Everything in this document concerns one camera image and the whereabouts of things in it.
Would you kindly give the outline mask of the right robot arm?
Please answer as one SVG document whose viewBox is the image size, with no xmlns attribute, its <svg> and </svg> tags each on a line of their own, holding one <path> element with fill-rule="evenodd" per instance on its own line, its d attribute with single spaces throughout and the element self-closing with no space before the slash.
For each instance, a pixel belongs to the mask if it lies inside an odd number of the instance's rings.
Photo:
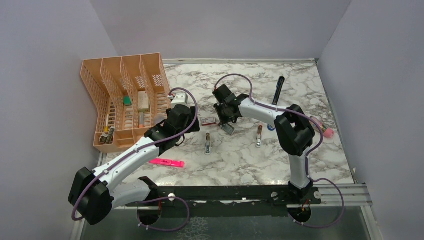
<svg viewBox="0 0 424 240">
<path fill-rule="evenodd" d="M 288 108 L 254 101 L 247 94 L 236 96 L 226 85 L 212 92 L 217 103 L 214 108 L 222 125 L 235 124 L 238 118 L 250 118 L 275 128 L 282 149 L 290 164 L 289 199 L 300 204 L 309 196 L 313 186 L 308 178 L 307 152 L 311 149 L 315 131 L 300 106 Z"/>
</svg>

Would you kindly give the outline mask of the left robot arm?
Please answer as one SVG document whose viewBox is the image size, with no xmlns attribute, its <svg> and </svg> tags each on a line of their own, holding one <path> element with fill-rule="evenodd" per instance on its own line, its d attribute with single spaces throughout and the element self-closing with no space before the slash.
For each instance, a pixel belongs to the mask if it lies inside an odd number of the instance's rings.
<svg viewBox="0 0 424 240">
<path fill-rule="evenodd" d="M 178 104 L 167 109 L 167 118 L 146 131 L 132 147 L 111 162 L 96 169 L 83 167 L 75 174 L 68 202 L 73 206 L 71 219 L 101 222 L 118 197 L 112 192 L 136 169 L 177 146 L 184 134 L 198 132 L 198 106 Z"/>
</svg>

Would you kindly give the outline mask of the staple tray with staples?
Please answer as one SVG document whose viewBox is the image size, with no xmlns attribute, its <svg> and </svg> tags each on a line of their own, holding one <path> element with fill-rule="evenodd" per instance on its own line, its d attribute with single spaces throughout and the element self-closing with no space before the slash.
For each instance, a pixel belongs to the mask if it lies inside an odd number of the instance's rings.
<svg viewBox="0 0 424 240">
<path fill-rule="evenodd" d="M 234 127 L 231 126 L 230 124 L 221 124 L 220 128 L 230 136 L 232 136 L 235 132 Z"/>
</svg>

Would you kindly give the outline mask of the white eraser block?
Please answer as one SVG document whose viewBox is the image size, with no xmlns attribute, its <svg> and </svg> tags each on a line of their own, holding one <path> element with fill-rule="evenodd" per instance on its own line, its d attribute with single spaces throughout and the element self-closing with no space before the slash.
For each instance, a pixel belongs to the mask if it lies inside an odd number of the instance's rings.
<svg viewBox="0 0 424 240">
<path fill-rule="evenodd" d="M 204 145 L 204 153 L 206 155 L 211 154 L 211 135 L 209 132 L 205 134 L 205 145 Z"/>
</svg>

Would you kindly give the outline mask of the red white staple box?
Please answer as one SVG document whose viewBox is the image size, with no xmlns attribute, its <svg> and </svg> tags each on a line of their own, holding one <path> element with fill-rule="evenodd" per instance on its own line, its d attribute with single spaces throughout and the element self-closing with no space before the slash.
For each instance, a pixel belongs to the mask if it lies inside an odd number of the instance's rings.
<svg viewBox="0 0 424 240">
<path fill-rule="evenodd" d="M 210 126 L 215 125 L 217 123 L 215 117 L 202 117 L 201 118 L 201 125 L 202 126 Z"/>
</svg>

